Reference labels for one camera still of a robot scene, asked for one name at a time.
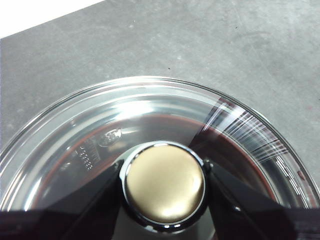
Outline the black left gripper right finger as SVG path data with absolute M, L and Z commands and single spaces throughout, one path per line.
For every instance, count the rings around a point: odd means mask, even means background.
M 319 208 L 288 208 L 205 161 L 208 207 L 220 240 L 318 240 Z

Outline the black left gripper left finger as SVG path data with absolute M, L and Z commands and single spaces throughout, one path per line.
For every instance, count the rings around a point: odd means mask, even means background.
M 76 191 L 44 209 L 0 214 L 2 240 L 110 240 L 121 207 L 120 170 L 112 164 Z

